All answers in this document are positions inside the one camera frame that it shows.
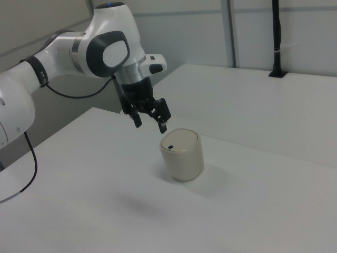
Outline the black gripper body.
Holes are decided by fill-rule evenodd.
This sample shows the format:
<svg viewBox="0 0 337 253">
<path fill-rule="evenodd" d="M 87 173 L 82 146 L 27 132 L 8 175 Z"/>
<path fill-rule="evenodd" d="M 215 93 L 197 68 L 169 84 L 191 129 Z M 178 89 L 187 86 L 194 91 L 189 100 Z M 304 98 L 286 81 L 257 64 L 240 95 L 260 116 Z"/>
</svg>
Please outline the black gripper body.
<svg viewBox="0 0 337 253">
<path fill-rule="evenodd" d="M 153 106 L 153 87 L 149 77 L 131 84 L 120 84 L 122 106 Z"/>
</svg>

